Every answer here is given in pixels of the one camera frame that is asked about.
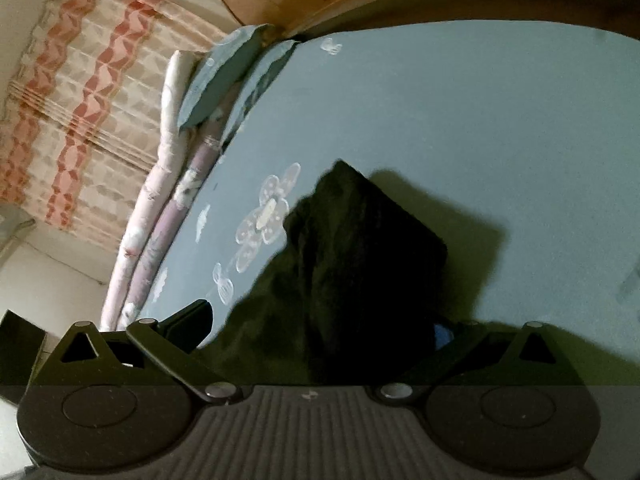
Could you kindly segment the black sweatpants with drawstring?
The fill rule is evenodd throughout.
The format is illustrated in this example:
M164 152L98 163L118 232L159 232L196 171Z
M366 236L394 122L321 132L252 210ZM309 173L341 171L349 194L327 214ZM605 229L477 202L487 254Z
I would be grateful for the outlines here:
M428 382L449 298L444 242L346 162L284 227L203 361L239 385Z

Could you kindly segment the blue patterned bed sheet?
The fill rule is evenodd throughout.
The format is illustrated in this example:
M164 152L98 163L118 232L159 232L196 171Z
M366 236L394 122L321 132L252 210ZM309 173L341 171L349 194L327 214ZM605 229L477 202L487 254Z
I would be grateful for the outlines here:
M460 21L298 44L204 181L138 314L222 324L285 243L257 239L342 160L446 244L459 318L546 323L602 413L599 479L639 474L639 45Z

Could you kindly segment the white floral folded quilt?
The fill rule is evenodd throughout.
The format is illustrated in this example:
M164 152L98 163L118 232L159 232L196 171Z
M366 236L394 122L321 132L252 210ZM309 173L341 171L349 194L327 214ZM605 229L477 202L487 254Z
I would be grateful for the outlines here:
M142 185L120 241L102 308L101 330L110 332L117 327L134 268L186 161L189 140L180 131L178 115L194 68L201 58L200 52L177 50L168 62L160 99L160 144L157 148L157 160Z

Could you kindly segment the patterned beige pink curtain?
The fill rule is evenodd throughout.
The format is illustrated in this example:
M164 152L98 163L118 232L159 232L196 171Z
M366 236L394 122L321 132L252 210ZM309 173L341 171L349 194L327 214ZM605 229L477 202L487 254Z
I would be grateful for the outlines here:
M157 160L171 55L222 36L171 0L48 0L8 85L2 200L116 250Z

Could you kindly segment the purple floral folded quilt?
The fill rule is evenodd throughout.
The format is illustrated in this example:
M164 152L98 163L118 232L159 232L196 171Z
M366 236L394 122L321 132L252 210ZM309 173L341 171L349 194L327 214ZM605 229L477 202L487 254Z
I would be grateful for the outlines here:
M130 324L140 313L148 298L166 252L220 155L222 133L239 91L240 85L234 84L198 129L198 136L186 162L186 168L160 213L160 218L155 223L134 268L124 305L119 311L116 330L123 330Z

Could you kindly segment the black wall television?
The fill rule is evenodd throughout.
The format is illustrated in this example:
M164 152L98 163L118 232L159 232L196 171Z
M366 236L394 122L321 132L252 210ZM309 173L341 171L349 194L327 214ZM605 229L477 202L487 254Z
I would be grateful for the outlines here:
M7 310L0 325L1 399L17 406L32 377L47 333Z

